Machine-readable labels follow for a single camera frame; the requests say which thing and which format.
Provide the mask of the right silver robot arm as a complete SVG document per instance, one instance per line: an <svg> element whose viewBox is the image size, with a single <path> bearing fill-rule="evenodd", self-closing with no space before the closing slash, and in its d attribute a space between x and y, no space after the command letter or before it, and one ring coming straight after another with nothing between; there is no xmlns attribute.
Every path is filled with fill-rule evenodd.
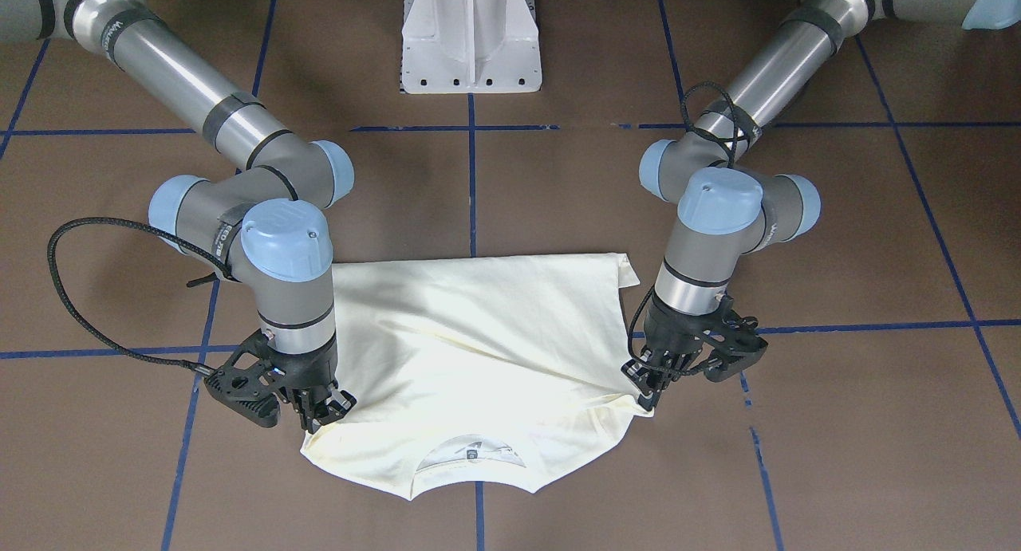
<svg viewBox="0 0 1021 551"><path fill-rule="evenodd" d="M172 177L156 189L147 224L92 217L59 227L47 262L72 318L128 357L202 375L212 398L252 423L276 425L282 404L310 434L342 420L357 401L335 375L334 249L324 212L353 189L349 155L292 133L190 49L146 0L2 0L3 42L52 38L105 57L239 169L220 183ZM211 264L212 281L247 285L258 329L218 367L144 355L109 339L74 308L56 264L62 235L100 223L156 235Z"/></svg>

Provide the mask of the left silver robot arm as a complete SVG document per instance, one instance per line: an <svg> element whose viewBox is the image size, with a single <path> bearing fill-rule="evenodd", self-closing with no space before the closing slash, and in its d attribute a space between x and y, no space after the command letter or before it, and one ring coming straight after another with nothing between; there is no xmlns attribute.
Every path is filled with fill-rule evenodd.
<svg viewBox="0 0 1021 551"><path fill-rule="evenodd" d="M847 38L883 19L1002 30L1019 20L1019 0L801 0L729 86L701 83L715 99L697 117L683 107L684 136L650 145L639 166L646 191L677 213L641 303L645 343L622 366L642 409L682 377L721 383L762 358L768 344L735 311L729 283L741 256L816 224L821 196L805 177L761 176L739 161Z"/></svg>

